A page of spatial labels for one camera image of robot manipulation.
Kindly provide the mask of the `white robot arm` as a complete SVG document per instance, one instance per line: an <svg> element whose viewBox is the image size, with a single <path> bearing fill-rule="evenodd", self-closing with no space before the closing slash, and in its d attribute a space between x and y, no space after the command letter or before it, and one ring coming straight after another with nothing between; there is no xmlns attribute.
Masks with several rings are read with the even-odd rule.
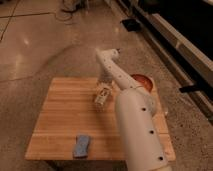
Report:
<svg viewBox="0 0 213 171"><path fill-rule="evenodd" d="M120 88L115 113L128 171L172 171L153 122L156 101L151 93L115 60L117 49L96 50L96 59L105 77Z"/></svg>

